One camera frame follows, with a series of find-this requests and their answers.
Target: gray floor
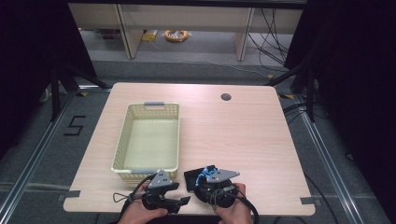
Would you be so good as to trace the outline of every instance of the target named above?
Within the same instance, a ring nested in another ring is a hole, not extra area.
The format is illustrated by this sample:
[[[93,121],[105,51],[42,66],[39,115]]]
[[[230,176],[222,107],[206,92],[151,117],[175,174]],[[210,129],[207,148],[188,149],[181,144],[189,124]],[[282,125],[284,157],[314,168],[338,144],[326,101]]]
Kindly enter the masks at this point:
[[[169,43],[164,40],[160,31],[154,43],[141,44],[133,60],[126,59],[120,39],[104,40],[94,31],[84,31],[81,34],[99,78],[108,84],[131,81],[262,85],[268,81],[270,75],[282,74],[260,66],[259,52],[250,41],[247,44],[245,60],[238,62],[234,54],[233,35],[227,33],[191,32],[185,42]],[[259,35],[253,37],[260,41]],[[291,38],[291,35],[280,35],[279,41],[288,46]],[[280,56],[277,50],[270,47],[268,50]],[[285,70],[264,56],[262,63],[271,68]],[[279,84],[276,87],[278,92],[288,91],[291,82],[292,78]],[[79,80],[79,83],[88,84],[84,80]],[[62,200],[73,181],[108,95],[108,92],[99,91],[89,92],[85,97],[74,97],[8,223],[108,223],[117,219],[118,214],[67,213],[63,210]],[[292,99],[280,99],[280,102],[284,108],[296,104]],[[20,143],[0,161],[0,199],[7,196],[10,186],[18,179],[24,164],[49,125],[50,111],[50,101],[38,107],[22,134]],[[316,125],[323,141],[361,211],[364,222],[390,223],[355,163],[345,157],[347,149],[324,108],[316,105],[315,114]],[[79,136],[65,136],[65,133],[76,131],[68,128],[74,116],[85,116],[84,119],[78,119],[78,124],[84,127]],[[293,110],[286,119],[303,170],[324,193],[338,222],[349,223],[302,116],[297,110]],[[312,217],[303,219],[307,223],[334,223],[318,190],[310,183],[308,187],[317,201],[317,212]],[[203,222],[196,217],[177,220],[172,218],[174,217],[168,217],[174,223]],[[262,217],[262,223],[274,223],[275,220],[275,217]],[[302,222],[296,217],[282,217],[277,223]]]

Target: hand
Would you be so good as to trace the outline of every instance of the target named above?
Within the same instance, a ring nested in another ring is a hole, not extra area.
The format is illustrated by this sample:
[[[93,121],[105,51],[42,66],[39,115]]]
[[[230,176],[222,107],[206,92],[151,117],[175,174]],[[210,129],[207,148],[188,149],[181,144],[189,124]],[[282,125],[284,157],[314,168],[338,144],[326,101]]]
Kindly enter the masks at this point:
[[[244,184],[234,183],[239,190],[246,195],[246,186]],[[217,206],[215,213],[221,217],[219,224],[251,224],[250,209],[241,201],[235,200],[233,205],[228,208]]]
[[[137,192],[143,191],[147,185],[140,187]],[[122,215],[119,224],[146,224],[156,217],[164,217],[168,214],[168,210],[159,208],[155,210],[146,209],[141,199],[134,200],[125,213]]]

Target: wooden table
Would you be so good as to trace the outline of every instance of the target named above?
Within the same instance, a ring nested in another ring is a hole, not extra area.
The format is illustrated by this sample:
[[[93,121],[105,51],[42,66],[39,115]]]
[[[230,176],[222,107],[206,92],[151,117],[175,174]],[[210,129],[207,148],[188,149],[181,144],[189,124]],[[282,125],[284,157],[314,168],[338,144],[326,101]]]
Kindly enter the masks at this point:
[[[232,96],[221,99],[223,93]],[[134,186],[111,170],[127,105],[142,102],[180,104],[178,190],[166,198],[191,196],[180,214],[213,215],[207,203],[186,191],[183,173],[215,164],[240,172],[233,182],[247,185],[247,198],[260,215],[310,216],[313,204],[275,89],[262,86],[143,84],[114,85],[71,186],[79,197],[66,198],[69,212],[119,212],[113,193]]]

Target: plastic basket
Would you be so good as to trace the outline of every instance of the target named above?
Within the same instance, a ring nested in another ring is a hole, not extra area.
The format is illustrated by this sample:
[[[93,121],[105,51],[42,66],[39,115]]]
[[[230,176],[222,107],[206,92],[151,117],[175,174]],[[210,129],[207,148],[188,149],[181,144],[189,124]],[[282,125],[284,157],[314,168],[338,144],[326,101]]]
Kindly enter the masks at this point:
[[[142,180],[164,169],[177,176],[178,103],[129,105],[111,170],[124,180]]]

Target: blue part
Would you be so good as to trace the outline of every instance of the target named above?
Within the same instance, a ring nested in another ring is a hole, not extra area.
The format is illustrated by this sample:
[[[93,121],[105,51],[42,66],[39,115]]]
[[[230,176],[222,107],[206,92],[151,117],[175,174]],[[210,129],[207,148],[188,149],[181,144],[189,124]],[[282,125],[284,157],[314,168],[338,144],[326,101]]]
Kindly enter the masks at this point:
[[[209,177],[211,177],[213,174],[215,174],[216,172],[218,171],[218,168],[213,168],[211,171],[208,171],[207,170],[207,166],[204,168],[204,170],[202,170],[202,172],[200,173],[200,174],[198,174],[198,176],[197,176],[197,179],[195,180],[195,187],[198,187],[199,186],[199,180],[202,178],[202,177],[205,177],[205,178],[209,178]]]

